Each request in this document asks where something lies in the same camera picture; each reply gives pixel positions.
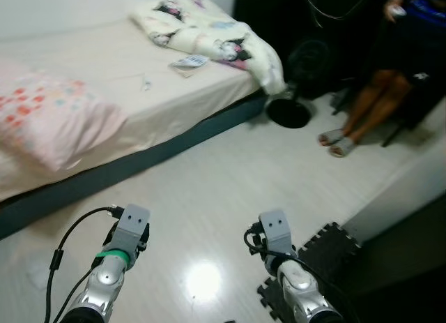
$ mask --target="person's leg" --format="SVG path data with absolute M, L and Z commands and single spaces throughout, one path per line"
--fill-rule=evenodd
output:
M 371 109 L 384 90 L 391 84 L 396 77 L 395 70 L 379 70 L 372 77 L 371 81 L 360 92 L 353 109 L 348 116 L 348 120 L 342 128 L 344 135 L 348 136 L 359 123 L 360 119 Z
M 392 80 L 389 88 L 380 97 L 379 101 L 374 105 L 367 120 L 349 135 L 353 142 L 357 144 L 366 133 L 389 118 L 403 102 L 412 87 L 409 81 L 399 73 Z

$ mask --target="pillowcase with pink pattern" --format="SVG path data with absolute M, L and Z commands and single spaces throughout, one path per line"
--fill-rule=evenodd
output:
M 81 80 L 0 64 L 0 143 L 53 172 L 75 166 L 126 119 Z

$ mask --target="glossy floor tile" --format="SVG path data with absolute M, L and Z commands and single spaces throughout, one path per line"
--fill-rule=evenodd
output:
M 262 211 L 283 209 L 299 246 L 324 224 L 349 219 L 417 154 L 406 137 L 386 149 L 361 146 L 346 159 L 329 156 L 316 136 L 339 127 L 345 114 L 331 116 L 328 101 L 313 102 L 315 116 L 303 129 L 259 117 L 0 241 L 1 321 L 42 322 L 45 291 L 32 280 L 41 279 L 66 229 L 90 209 L 134 203 L 152 211 L 151 237 L 125 276 L 111 322 L 272 322 L 256 293 L 268 275 L 243 243 L 249 224 Z M 113 223 L 106 213 L 92 216 L 70 237 L 53 313 Z

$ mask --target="black chair leg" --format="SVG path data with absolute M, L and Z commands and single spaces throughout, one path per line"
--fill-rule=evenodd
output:
M 336 104 L 334 107 L 334 111 L 332 112 L 333 116 L 338 115 L 338 113 L 347 105 L 347 103 L 351 102 L 352 97 L 354 96 L 355 92 L 352 89 L 349 89 L 344 96 L 342 96 L 341 100 Z
M 387 147 L 392 140 L 395 139 L 395 137 L 397 135 L 399 135 L 399 133 L 404 130 L 405 126 L 403 123 L 399 123 L 398 126 L 395 128 L 395 130 L 393 130 L 393 132 L 389 135 L 389 137 L 387 137 L 384 142 L 381 144 L 382 147 Z

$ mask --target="mattress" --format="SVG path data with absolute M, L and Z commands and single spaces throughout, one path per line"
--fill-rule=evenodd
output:
M 2 41 L 0 55 L 82 78 L 129 115 L 115 136 L 62 173 L 44 172 L 0 146 L 0 201 L 166 142 L 259 89 L 248 72 L 212 61 L 192 77 L 178 75 L 168 65 L 186 54 L 155 46 L 128 20 Z

